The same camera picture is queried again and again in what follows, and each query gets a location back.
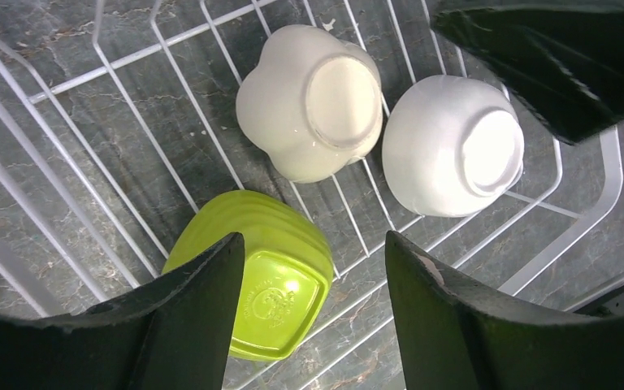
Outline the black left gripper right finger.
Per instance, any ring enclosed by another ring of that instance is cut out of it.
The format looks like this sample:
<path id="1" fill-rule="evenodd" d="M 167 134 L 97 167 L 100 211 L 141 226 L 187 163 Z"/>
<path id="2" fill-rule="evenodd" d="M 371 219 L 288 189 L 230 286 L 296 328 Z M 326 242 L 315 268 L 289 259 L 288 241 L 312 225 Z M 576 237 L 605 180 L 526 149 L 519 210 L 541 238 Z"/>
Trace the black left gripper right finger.
<path id="1" fill-rule="evenodd" d="M 385 266 L 408 389 L 624 389 L 624 282 L 554 310 L 390 231 Z"/>

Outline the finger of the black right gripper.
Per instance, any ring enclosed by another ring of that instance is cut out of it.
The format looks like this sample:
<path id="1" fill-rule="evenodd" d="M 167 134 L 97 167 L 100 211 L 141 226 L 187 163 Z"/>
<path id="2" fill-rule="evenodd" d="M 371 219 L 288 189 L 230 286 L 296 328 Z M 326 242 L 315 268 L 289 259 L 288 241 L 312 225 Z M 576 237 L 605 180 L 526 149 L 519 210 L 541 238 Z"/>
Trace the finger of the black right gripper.
<path id="1" fill-rule="evenodd" d="M 624 1 L 440 1 L 431 26 L 559 141 L 624 124 Z"/>

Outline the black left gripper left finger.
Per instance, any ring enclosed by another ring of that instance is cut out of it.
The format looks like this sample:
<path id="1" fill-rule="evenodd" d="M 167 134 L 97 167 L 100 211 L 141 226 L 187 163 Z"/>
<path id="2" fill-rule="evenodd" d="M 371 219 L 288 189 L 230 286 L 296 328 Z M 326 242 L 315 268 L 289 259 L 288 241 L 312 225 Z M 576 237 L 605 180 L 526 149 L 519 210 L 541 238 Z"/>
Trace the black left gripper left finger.
<path id="1" fill-rule="evenodd" d="M 0 389 L 219 389 L 241 291 L 245 240 L 78 315 L 0 315 Z"/>

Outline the green square plastic bowl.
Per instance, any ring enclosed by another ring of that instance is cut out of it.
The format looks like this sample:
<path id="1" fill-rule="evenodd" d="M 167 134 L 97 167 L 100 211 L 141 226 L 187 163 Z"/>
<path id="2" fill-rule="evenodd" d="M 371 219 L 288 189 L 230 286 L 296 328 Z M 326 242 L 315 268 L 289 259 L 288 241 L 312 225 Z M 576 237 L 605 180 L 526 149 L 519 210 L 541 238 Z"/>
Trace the green square plastic bowl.
<path id="1" fill-rule="evenodd" d="M 239 232 L 245 267 L 230 356 L 271 362 L 289 357 L 318 317 L 334 277 L 321 230 L 266 194 L 233 190 L 208 201 L 172 248 L 164 273 Z"/>

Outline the white round bowl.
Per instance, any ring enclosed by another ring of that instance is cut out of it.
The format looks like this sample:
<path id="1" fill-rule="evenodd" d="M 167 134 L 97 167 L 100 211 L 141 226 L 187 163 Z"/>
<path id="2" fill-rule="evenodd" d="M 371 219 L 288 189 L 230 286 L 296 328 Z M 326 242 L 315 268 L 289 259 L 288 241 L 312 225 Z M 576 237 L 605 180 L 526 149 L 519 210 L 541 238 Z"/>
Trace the white round bowl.
<path id="1" fill-rule="evenodd" d="M 460 76 L 429 76 L 389 115 L 383 173 L 407 210 L 466 217 L 517 182 L 524 151 L 518 116 L 501 89 Z"/>

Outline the cream lobed small bowl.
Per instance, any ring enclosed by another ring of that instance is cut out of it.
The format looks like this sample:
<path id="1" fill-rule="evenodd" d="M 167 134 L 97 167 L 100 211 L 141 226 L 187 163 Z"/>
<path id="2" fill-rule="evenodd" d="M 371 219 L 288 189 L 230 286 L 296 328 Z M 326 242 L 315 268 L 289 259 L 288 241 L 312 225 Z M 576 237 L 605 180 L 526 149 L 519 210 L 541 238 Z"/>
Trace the cream lobed small bowl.
<path id="1" fill-rule="evenodd" d="M 359 45 L 310 25 L 284 26 L 243 79 L 236 118 L 285 179 L 325 180 L 367 156 L 379 139 L 379 69 Z"/>

